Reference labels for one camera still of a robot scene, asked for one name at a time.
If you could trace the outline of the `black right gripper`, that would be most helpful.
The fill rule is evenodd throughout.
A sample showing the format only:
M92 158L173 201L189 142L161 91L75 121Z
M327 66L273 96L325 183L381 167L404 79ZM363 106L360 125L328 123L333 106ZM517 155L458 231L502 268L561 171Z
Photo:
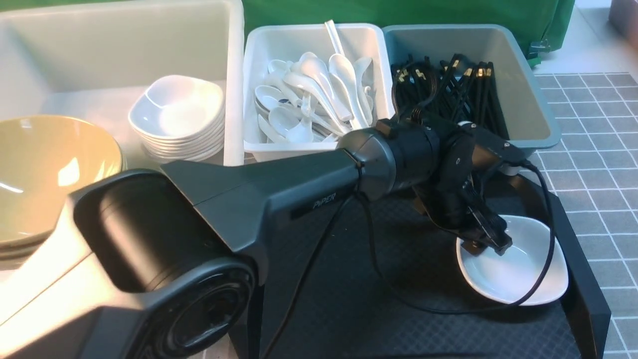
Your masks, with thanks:
M470 121L456 124L430 121L440 138L433 176L414 186L415 207L442 230L461 238L472 255L492 248L503 255L512 245L506 221L484 197L488 180L502 167L519 167L524 150Z

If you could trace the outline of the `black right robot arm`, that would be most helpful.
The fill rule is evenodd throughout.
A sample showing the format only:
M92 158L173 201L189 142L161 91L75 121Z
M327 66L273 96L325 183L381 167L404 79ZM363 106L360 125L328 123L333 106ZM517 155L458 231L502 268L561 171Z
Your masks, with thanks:
M413 187L437 225L501 254L512 241L469 186L527 155L470 122L380 120L335 150L239 167L174 161L67 196L6 282L3 359L182 359L224 337L270 268L274 235L351 198Z

